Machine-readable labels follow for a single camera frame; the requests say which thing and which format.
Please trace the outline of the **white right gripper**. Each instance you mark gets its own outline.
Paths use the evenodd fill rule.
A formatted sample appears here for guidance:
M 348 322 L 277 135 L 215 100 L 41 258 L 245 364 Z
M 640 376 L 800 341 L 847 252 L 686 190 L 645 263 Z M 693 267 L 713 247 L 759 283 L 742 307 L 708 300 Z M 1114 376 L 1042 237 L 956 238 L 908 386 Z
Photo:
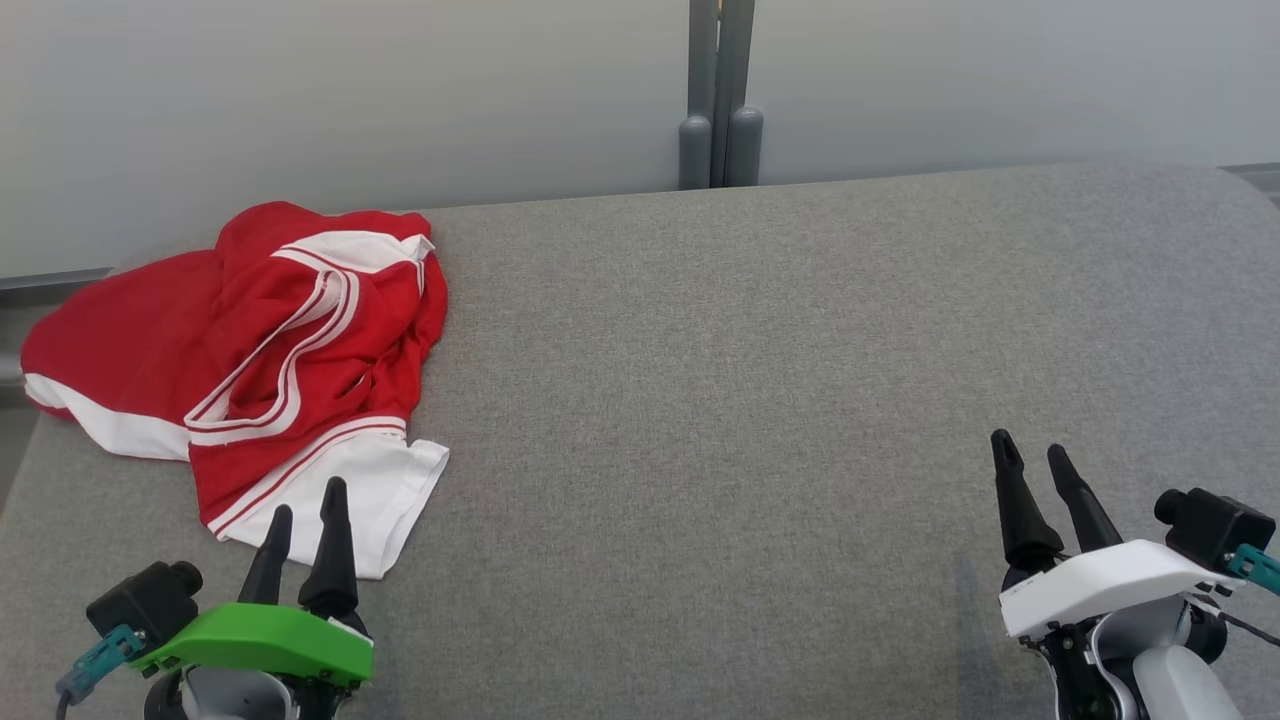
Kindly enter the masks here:
M 1048 447 L 1047 460 L 1083 555 L 1052 569 L 1064 543 L 1027 484 L 1021 454 L 1005 429 L 989 443 L 1005 562 L 1043 571 L 1005 589 L 1001 614 L 1009 635 L 1050 667 L 1055 720 L 1242 720 L 1210 661 L 1190 647 L 1193 612 L 1219 614 L 1197 592 L 1236 589 L 1240 580 L 1147 539 L 1123 543 L 1061 445 Z

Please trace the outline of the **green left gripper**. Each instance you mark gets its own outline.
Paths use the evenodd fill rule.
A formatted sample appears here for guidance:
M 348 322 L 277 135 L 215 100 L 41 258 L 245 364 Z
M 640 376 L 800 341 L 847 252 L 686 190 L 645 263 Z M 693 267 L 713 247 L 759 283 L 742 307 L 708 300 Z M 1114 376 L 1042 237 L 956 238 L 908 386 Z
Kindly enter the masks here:
M 275 509 L 238 594 L 132 662 L 155 679 L 143 720 L 335 720 L 372 679 L 374 643 L 353 616 L 358 582 L 346 480 L 330 477 L 302 609 L 279 606 L 293 512 Z

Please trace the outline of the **red jersey with striped trim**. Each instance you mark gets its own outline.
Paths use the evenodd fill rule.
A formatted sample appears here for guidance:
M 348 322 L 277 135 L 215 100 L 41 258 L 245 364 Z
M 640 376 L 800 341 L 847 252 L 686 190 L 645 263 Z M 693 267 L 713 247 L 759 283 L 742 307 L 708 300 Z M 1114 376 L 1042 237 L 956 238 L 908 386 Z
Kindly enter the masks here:
M 242 211 L 215 243 L 204 334 L 211 378 L 183 423 L 193 448 L 291 456 L 352 427 L 403 429 L 448 288 L 419 213 Z

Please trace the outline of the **red shorts with white hem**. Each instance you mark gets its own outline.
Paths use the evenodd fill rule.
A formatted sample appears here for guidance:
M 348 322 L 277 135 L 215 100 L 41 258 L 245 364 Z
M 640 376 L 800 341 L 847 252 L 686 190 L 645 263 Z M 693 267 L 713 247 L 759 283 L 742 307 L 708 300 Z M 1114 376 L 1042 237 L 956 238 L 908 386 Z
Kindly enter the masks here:
M 289 559 L 311 565 L 330 477 L 346 480 L 360 578 L 394 566 L 449 452 L 403 429 L 352 427 L 291 456 L 193 448 L 183 419 L 211 378 L 204 334 L 221 281 L 215 251 L 148 264 L 86 290 L 36 325 L 20 352 L 26 393 L 108 452 L 189 465 L 200 521 L 260 546 L 271 515 L 294 515 Z

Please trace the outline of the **grey metal frame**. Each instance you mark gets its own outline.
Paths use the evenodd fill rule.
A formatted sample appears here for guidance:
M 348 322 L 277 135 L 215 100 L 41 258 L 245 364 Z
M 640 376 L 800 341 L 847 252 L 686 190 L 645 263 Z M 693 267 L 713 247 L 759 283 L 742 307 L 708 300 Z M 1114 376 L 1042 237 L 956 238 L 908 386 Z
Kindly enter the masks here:
M 110 273 L 109 268 L 90 268 L 74 272 L 54 272 L 33 275 L 0 277 L 0 293 L 28 288 L 67 287 L 100 281 Z

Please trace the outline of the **grey partition post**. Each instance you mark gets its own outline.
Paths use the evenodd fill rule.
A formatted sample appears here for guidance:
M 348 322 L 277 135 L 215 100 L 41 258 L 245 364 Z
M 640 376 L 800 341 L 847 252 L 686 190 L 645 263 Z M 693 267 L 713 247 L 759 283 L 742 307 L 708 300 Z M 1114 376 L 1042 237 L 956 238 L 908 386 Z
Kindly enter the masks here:
M 764 115 L 748 104 L 756 0 L 687 0 L 687 100 L 678 127 L 678 188 L 759 182 Z

